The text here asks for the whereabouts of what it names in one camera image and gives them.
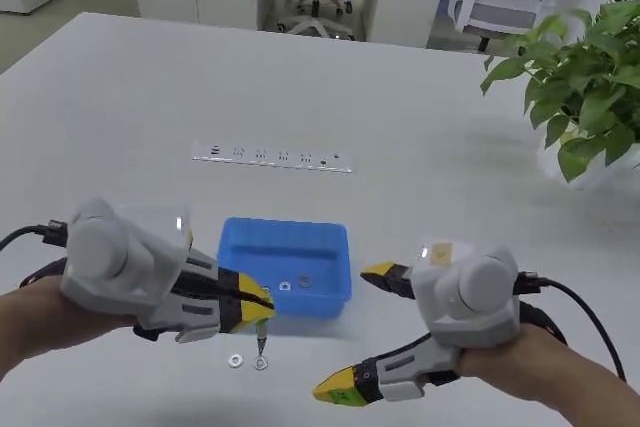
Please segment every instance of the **human hand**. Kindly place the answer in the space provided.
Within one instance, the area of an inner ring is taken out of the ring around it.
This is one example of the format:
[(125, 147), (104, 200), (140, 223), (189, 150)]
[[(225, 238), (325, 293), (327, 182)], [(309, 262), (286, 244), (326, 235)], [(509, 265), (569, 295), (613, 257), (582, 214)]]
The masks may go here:
[(0, 297), (0, 352), (11, 359), (10, 367), (135, 324), (133, 317), (89, 312), (75, 305), (60, 292), (60, 280), (45, 277)]
[(523, 400), (554, 407), (560, 373), (579, 369), (582, 357), (544, 329), (524, 324), (520, 336), (493, 349), (466, 350), (456, 369)]

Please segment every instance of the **label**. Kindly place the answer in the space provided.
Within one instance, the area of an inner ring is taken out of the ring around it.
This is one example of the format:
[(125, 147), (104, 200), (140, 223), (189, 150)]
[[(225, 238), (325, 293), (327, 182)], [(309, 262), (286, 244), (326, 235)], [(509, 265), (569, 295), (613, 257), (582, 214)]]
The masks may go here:
[(433, 244), (429, 252), (429, 264), (433, 267), (451, 267), (452, 243)]

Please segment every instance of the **blue container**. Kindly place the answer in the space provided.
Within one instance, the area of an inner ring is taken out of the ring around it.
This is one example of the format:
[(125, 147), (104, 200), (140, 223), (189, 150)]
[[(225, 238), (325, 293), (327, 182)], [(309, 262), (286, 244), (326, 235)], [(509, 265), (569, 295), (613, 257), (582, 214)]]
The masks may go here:
[[(336, 318), (351, 298), (349, 246), (342, 225), (230, 218), (220, 238), (218, 263), (268, 287), (278, 315)], [(291, 290), (280, 290), (282, 282)]]

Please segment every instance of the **power strip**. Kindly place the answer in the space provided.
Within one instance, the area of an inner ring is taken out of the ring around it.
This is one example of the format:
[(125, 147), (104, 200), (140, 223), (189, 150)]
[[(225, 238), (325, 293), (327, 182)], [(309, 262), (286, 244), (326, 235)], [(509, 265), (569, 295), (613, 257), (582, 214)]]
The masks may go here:
[(282, 167), (285, 169), (353, 172), (349, 159), (336, 152), (327, 154), (306, 150), (270, 149), (196, 142), (193, 147), (192, 159), (227, 164)]

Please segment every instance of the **gray floor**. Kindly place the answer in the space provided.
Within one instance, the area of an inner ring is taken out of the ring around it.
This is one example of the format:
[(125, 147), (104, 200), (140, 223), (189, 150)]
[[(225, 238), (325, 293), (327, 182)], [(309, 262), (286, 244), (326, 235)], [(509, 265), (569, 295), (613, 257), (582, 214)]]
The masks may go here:
[[(0, 42), (0, 73), (81, 12), (139, 16), (136, 0), (53, 0), (28, 16), (0, 13), (0, 39), (11, 39)], [(453, 31), (451, 21), (443, 17), (435, 22), (429, 48), (473, 52), (479, 41)], [(499, 53), (500, 43), (492, 43), (489, 50)]]

